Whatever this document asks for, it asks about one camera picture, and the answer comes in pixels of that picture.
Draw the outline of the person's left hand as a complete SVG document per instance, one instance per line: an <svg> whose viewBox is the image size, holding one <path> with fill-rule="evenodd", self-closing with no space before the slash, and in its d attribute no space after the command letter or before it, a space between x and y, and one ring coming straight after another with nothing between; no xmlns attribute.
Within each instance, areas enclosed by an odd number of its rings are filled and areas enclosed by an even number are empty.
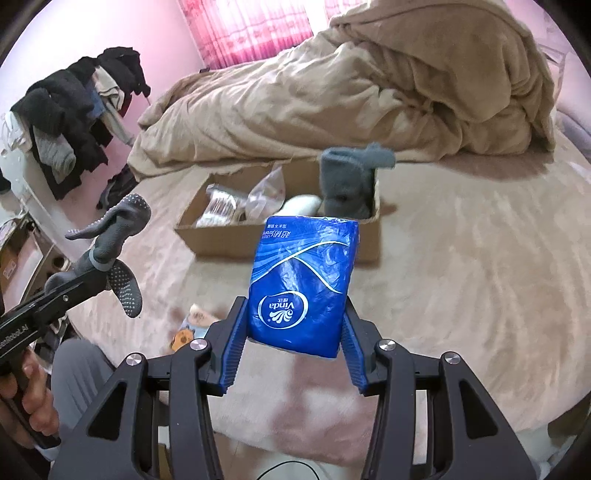
<svg viewBox="0 0 591 480"><path fill-rule="evenodd" d="M59 416L54 407L53 394L46 385L47 374L41 367L37 355L30 349L23 354L21 370L28 379L22 397L22 407L30 415L30 427L45 436L56 435L59 429ZM13 399L17 390L18 383L13 374L1 378L1 426L17 444L32 449L36 442L4 403L4 400Z"/></svg>

